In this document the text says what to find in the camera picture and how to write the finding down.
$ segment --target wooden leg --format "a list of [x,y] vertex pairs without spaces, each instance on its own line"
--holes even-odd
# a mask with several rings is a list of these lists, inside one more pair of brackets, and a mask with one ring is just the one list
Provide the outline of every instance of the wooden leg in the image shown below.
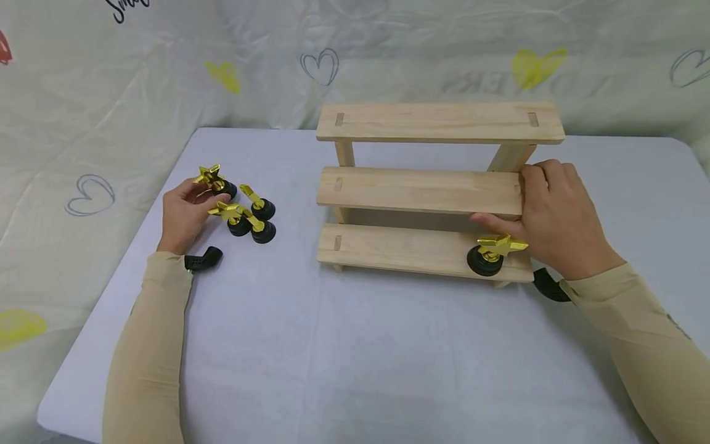
[[503,288],[504,286],[508,285],[510,282],[507,281],[491,281],[493,284],[493,288],[498,290],[499,288]]
[[501,145],[488,171],[517,173],[535,152],[537,145]]
[[[336,220],[336,222],[338,222],[339,224],[344,224],[344,223],[346,223],[345,221],[346,221],[346,219],[347,219],[347,213],[348,213],[348,209],[347,209],[347,208],[333,207],[333,214],[335,215],[335,220]],[[338,265],[338,264],[331,264],[331,265],[333,265],[333,268],[334,268],[335,271],[337,271],[338,273],[342,273],[342,272],[343,272],[343,266],[342,266],[342,265]]]
[[353,154],[352,142],[335,142],[335,153],[338,155],[338,165],[355,166],[355,155]]
[[335,215],[335,222],[339,224],[346,224],[348,219],[348,209],[333,207],[333,214]]

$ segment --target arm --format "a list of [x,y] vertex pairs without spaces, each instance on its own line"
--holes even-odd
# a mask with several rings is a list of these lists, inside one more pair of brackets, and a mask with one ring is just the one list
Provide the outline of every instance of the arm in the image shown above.
[[631,401],[661,444],[707,442],[710,361],[608,244],[577,170],[545,161],[523,167],[521,177],[521,220],[471,219],[526,241],[531,256],[562,274],[563,289],[604,336]]
[[179,444],[180,365],[192,273],[183,254],[207,211],[229,195],[204,193],[190,179],[163,196],[163,236],[116,344],[104,400],[104,444]]
[[662,444],[710,436],[710,360],[626,264],[561,282],[604,336],[634,407]]
[[104,444],[182,443],[180,362],[192,273],[182,256],[148,257],[146,274],[111,361]]

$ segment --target red heart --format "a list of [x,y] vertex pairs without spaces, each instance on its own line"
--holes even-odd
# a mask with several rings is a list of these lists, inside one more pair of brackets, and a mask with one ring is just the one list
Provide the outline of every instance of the red heart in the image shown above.
[[0,63],[7,65],[7,62],[12,60],[12,53],[10,52],[10,45],[7,43],[5,34],[0,31]]

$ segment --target wooden stand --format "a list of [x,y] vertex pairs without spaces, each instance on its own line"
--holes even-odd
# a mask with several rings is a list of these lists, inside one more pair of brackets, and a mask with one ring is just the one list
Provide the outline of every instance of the wooden stand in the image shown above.
[[[316,139],[335,142],[340,167],[323,169],[318,205],[333,207],[317,260],[343,266],[487,279],[500,288],[532,282],[526,251],[510,254],[492,277],[474,273],[466,253],[476,235],[348,224],[349,208],[508,218],[523,212],[518,172],[538,144],[564,140],[551,103],[336,104],[321,111]],[[356,168],[353,142],[500,144],[486,172]]]

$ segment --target hand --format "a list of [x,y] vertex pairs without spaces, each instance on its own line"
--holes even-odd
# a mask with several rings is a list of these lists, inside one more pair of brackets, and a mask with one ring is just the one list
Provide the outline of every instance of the hand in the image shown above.
[[471,220],[496,234],[527,242],[530,255],[569,280],[595,276],[625,261],[606,241],[594,203],[571,163],[526,165],[523,217],[511,222],[488,213]]
[[228,202],[229,194],[213,196],[204,183],[185,179],[175,189],[163,195],[163,236],[156,251],[185,254],[202,231],[208,210],[217,202]]

